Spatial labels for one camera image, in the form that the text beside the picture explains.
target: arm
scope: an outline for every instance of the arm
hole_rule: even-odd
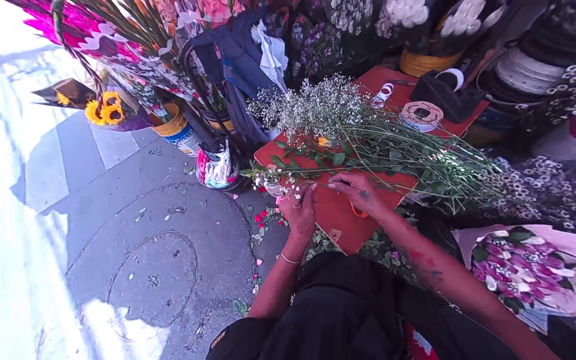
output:
[[[293,191],[286,195],[279,205],[291,226],[291,232],[282,250],[284,256],[279,256],[270,274],[261,285],[252,308],[248,312],[249,318],[277,320],[290,305],[301,258],[310,237],[315,232],[314,189],[316,186],[316,184],[304,185],[300,191]]]
[[[379,200],[368,179],[358,174],[340,173],[333,176],[328,185],[345,194],[356,208],[383,226],[400,256],[406,258],[428,289],[492,331],[520,359],[558,359],[464,266]]]

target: pavement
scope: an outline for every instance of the pavement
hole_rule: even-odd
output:
[[[0,359],[203,359],[287,238],[252,245],[274,198],[199,185],[149,129],[33,104],[83,71],[27,18],[0,6]]]

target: pink wrapping paper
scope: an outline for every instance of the pink wrapping paper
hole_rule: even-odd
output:
[[[555,245],[560,251],[568,252],[576,256],[576,234],[564,233],[554,230],[551,225],[522,225],[524,228],[532,231],[535,235]],[[464,264],[470,269],[472,250],[475,247],[477,239],[497,230],[509,230],[514,226],[492,225],[487,227],[478,227],[473,229],[462,229],[454,232],[454,237],[461,249]],[[552,303],[556,305],[556,310],[563,313],[576,315],[576,274],[571,278],[571,283],[575,292],[556,293],[553,291],[544,291],[552,297]]]

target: person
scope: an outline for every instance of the person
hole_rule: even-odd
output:
[[[557,359],[466,267],[380,201],[365,176],[336,174],[328,187],[379,222],[427,290],[359,255],[324,252],[301,268],[316,186],[280,204],[291,226],[281,255],[247,317],[220,332],[207,360],[405,359],[409,326],[442,360]]]

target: hand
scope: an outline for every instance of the hand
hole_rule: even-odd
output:
[[[377,197],[370,180],[362,174],[340,172],[328,180],[328,187],[347,196],[356,209],[373,218],[388,209],[388,206]]]
[[[309,240],[315,232],[315,188],[317,184],[302,184],[299,190],[290,191],[281,204],[279,210],[290,225],[291,237],[299,240]]]

